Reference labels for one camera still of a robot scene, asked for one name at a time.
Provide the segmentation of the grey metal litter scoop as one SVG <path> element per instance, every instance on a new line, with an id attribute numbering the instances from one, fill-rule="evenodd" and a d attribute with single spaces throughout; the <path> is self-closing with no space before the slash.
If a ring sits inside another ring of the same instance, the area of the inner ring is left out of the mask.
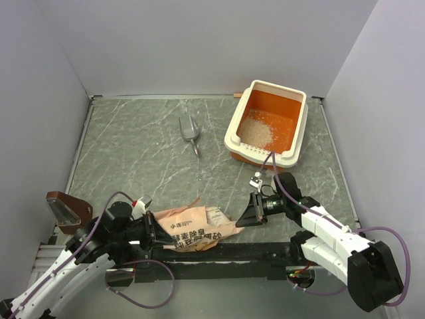
<path id="1" fill-rule="evenodd" d="M 191 144 L 195 155 L 199 157 L 199 147 L 196 144 L 196 139 L 199 137 L 199 128 L 193 117 L 187 114 L 180 116 L 179 127 L 183 139 Z"/>

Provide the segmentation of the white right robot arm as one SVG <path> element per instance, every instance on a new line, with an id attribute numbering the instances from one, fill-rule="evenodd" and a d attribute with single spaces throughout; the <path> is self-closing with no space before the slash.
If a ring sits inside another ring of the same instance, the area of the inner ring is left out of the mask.
<path id="1" fill-rule="evenodd" d="M 257 172 L 249 181 L 255 190 L 238 228 L 263 225 L 268 216 L 283 213 L 302 228 L 291 238 L 291 260 L 322 266 L 344 283 L 360 309 L 370 312 L 402 294 L 404 284 L 388 245 L 353 232 L 314 198 L 302 195 L 291 173 L 275 175 L 276 189 L 268 196 L 262 193 L 261 176 Z"/>

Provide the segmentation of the pink cat litter bag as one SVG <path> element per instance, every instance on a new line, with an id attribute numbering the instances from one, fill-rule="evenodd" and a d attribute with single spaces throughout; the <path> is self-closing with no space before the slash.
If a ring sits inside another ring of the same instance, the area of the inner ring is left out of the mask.
<path id="1" fill-rule="evenodd" d="M 206 251 L 218 245 L 219 241 L 241 233 L 218 207 L 198 206 L 197 202 L 154 213 L 155 219 L 173 238 L 173 243 L 163 245 L 164 249 L 178 253 Z"/>

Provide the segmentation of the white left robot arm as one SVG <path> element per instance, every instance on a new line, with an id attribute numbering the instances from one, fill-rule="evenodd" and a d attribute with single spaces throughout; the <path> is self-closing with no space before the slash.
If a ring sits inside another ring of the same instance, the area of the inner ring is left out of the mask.
<path id="1" fill-rule="evenodd" d="M 145 211 L 117 201 L 74 234 L 48 270 L 24 293 L 1 301 L 2 318 L 56 318 L 97 276 L 113 267 L 136 265 L 138 253 L 175 240 Z"/>

